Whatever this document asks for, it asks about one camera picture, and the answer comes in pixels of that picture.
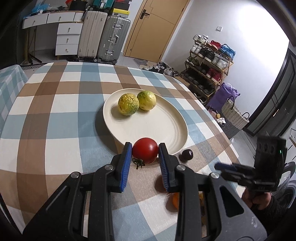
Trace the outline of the person's hand on other gripper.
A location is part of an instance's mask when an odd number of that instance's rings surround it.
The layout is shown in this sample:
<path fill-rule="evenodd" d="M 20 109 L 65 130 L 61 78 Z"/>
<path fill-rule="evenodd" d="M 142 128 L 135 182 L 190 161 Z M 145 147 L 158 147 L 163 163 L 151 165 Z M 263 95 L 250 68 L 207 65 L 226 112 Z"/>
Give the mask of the person's hand on other gripper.
<path fill-rule="evenodd" d="M 269 205 L 271 201 L 271 193 L 270 192 L 264 192 L 264 193 L 252 192 L 248 188 L 246 188 L 242 194 L 241 199 L 246 203 L 246 205 L 249 208 L 252 208 L 252 206 L 255 206 L 256 209 L 263 210 Z"/>

